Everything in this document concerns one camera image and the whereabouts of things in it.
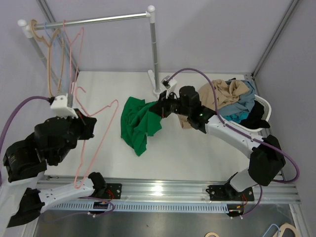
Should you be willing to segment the green t shirt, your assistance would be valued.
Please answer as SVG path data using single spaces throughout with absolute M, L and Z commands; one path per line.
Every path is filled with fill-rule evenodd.
M 137 156 L 147 150 L 147 137 L 154 136 L 162 129 L 161 117 L 150 111 L 155 104 L 129 97 L 124 105 L 120 118 L 120 135 Z

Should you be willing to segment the beige t shirt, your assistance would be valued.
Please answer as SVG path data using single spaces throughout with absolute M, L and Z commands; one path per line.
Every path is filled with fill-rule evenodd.
M 199 90 L 199 98 L 203 106 L 212 110 L 233 104 L 239 100 L 239 96 L 249 91 L 243 82 L 232 82 L 230 85 L 224 80 L 213 80 L 214 89 L 210 84 L 203 85 Z

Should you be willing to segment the teal t shirt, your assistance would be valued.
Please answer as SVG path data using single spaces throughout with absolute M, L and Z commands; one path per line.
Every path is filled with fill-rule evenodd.
M 248 116 L 249 116 L 249 113 L 240 112 L 240 113 L 233 114 L 233 115 L 230 115 L 230 116 L 225 116 L 225 119 L 227 121 L 233 121 L 235 123 L 240 123 L 242 120 L 247 119 Z

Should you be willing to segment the grey blue t shirt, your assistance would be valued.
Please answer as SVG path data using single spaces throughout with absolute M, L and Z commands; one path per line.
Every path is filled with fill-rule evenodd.
M 246 81 L 246 80 L 229 80 L 226 81 L 228 85 L 230 85 L 232 82 L 243 82 L 249 91 L 245 94 L 242 94 L 239 96 L 239 100 L 233 104 L 226 105 L 222 108 L 220 108 L 219 114 L 223 117 L 226 116 L 240 116 L 242 112 L 249 114 L 255 104 L 255 88 L 253 86 L 253 83 Z

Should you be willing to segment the beige wooden hanger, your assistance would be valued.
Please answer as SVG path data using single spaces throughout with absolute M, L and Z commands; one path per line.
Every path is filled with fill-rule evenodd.
M 29 26 L 30 26 L 30 30 L 31 33 L 33 34 L 34 38 L 38 41 L 38 42 L 43 42 L 44 45 L 47 48 L 47 58 L 46 58 L 46 66 L 47 66 L 47 90 L 48 93 L 51 97 L 54 97 L 54 94 L 52 92 L 52 88 L 51 88 L 51 56 L 52 56 L 52 49 L 53 49 L 53 43 L 54 40 L 56 40 L 58 37 L 61 37 L 61 42 L 62 42 L 62 57 L 61 57 L 61 68 L 60 68 L 60 76 L 58 77 L 58 83 L 57 83 L 57 93 L 59 93 L 61 91 L 61 83 L 62 83 L 62 77 L 63 77 L 63 72 L 64 72 L 64 62 L 65 62 L 65 41 L 62 35 L 62 31 L 60 29 L 56 29 L 51 38 L 50 41 L 47 41 L 44 36 L 39 36 L 36 33 L 35 30 L 35 25 L 38 22 L 35 19 L 32 19 L 29 22 Z

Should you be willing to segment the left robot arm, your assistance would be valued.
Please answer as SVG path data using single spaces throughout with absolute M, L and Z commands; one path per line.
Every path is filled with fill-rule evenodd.
M 7 179 L 0 189 L 0 229 L 27 224 L 53 206 L 81 197 L 103 198 L 107 184 L 99 172 L 55 189 L 32 188 L 49 165 L 58 165 L 79 140 L 93 138 L 97 119 L 75 109 L 75 118 L 49 118 L 26 139 L 7 148 Z

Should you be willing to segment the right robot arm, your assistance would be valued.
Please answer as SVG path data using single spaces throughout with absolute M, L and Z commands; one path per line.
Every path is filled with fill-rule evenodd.
M 226 198 L 237 199 L 243 191 L 255 185 L 268 186 L 285 165 L 276 137 L 252 137 L 221 121 L 214 110 L 202 105 L 193 86 L 181 87 L 179 97 L 168 96 L 164 91 L 150 111 L 161 118 L 171 113 L 186 116 L 192 128 L 227 142 L 249 159 L 249 167 L 231 176 L 223 185 Z

